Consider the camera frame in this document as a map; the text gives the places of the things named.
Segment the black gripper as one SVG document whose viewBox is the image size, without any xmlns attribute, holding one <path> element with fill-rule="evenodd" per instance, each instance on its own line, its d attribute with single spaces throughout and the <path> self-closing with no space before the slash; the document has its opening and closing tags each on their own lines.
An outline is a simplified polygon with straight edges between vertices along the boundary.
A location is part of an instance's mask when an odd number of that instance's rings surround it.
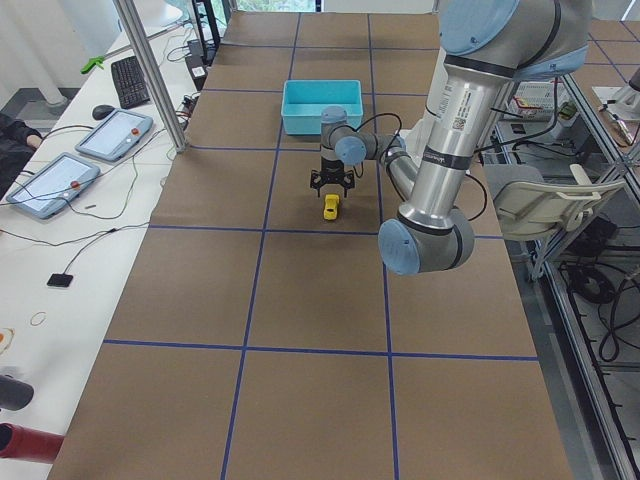
<svg viewBox="0 0 640 480">
<path fill-rule="evenodd" d="M 321 196 L 321 188 L 325 185 L 340 185 L 343 188 L 343 199 L 348 198 L 348 191 L 356 186 L 355 172 L 346 171 L 345 164 L 340 160 L 321 159 L 321 168 L 312 170 L 310 187 L 316 191 L 317 198 Z"/>
</svg>

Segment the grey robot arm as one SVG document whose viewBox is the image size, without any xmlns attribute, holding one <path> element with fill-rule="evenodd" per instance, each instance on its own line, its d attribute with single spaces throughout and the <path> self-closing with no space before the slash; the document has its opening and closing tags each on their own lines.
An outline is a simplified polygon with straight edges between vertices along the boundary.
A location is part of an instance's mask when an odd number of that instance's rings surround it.
<svg viewBox="0 0 640 480">
<path fill-rule="evenodd" d="M 396 135 L 360 133 L 337 106 L 321 117 L 321 155 L 357 165 L 376 160 L 402 198 L 378 233 L 380 255 L 398 275 L 454 269 L 471 255 L 474 232 L 454 202 L 499 91 L 582 66 L 589 1 L 450 1 L 439 15 L 447 81 L 420 162 Z"/>
</svg>

